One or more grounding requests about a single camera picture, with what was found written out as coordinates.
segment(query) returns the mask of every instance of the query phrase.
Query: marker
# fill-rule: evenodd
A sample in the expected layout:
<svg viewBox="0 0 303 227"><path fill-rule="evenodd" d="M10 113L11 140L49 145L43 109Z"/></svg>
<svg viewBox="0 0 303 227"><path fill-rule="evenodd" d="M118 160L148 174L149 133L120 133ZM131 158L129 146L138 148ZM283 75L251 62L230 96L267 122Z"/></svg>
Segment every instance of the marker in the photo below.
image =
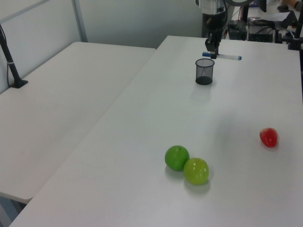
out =
<svg viewBox="0 0 303 227"><path fill-rule="evenodd" d="M202 56L203 57L210 57L210 53L209 52L203 52ZM231 60L237 60L237 61L241 61L242 60L241 56L226 55L226 54L218 54L217 58L231 59Z"/></svg>

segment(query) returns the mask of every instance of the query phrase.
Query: black mesh cup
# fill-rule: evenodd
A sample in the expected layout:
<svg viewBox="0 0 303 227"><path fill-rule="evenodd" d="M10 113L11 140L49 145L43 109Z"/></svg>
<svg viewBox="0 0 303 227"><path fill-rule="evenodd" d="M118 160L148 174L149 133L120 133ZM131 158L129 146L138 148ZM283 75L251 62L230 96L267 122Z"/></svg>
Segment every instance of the black mesh cup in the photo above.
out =
<svg viewBox="0 0 303 227"><path fill-rule="evenodd" d="M196 83L201 85L211 84L213 81L214 61L202 58L196 61Z"/></svg>

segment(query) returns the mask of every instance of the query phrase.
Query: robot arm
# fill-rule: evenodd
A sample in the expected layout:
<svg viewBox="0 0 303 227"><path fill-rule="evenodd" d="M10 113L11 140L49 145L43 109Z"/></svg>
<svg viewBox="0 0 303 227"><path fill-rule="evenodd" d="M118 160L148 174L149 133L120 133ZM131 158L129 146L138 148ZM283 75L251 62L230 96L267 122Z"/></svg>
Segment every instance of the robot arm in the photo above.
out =
<svg viewBox="0 0 303 227"><path fill-rule="evenodd" d="M235 2L233 0L195 0L202 9L203 25L208 30L208 38L205 42L212 59L219 54L219 45L222 38L223 27L227 22L227 1L230 5L244 6L253 0Z"/></svg>

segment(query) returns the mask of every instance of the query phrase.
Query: white table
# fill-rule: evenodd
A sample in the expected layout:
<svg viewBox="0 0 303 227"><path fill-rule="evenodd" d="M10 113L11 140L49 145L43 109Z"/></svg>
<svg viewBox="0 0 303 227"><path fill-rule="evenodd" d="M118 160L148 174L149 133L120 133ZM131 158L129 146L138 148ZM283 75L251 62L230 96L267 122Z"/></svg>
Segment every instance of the white table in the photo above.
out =
<svg viewBox="0 0 303 227"><path fill-rule="evenodd" d="M73 43L0 95L0 196L28 203L154 49Z"/></svg>
<svg viewBox="0 0 303 227"><path fill-rule="evenodd" d="M243 59L215 60L201 86L204 43L167 37L11 227L303 226L299 53L223 40ZM261 144L265 127L277 148ZM207 161L206 184L166 167L177 144Z"/></svg>

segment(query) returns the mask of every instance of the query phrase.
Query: green apple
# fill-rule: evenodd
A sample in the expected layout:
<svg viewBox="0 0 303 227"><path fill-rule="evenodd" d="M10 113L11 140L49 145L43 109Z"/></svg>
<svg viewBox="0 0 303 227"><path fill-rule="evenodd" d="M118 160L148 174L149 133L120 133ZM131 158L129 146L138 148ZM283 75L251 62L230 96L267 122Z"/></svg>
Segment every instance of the green apple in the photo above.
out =
<svg viewBox="0 0 303 227"><path fill-rule="evenodd" d="M183 169L185 179L195 185L204 184L209 175L207 163L200 158L189 159Z"/></svg>
<svg viewBox="0 0 303 227"><path fill-rule="evenodd" d="M172 146L165 153L165 163L173 170L183 170L187 160L189 160L189 153L183 146Z"/></svg>

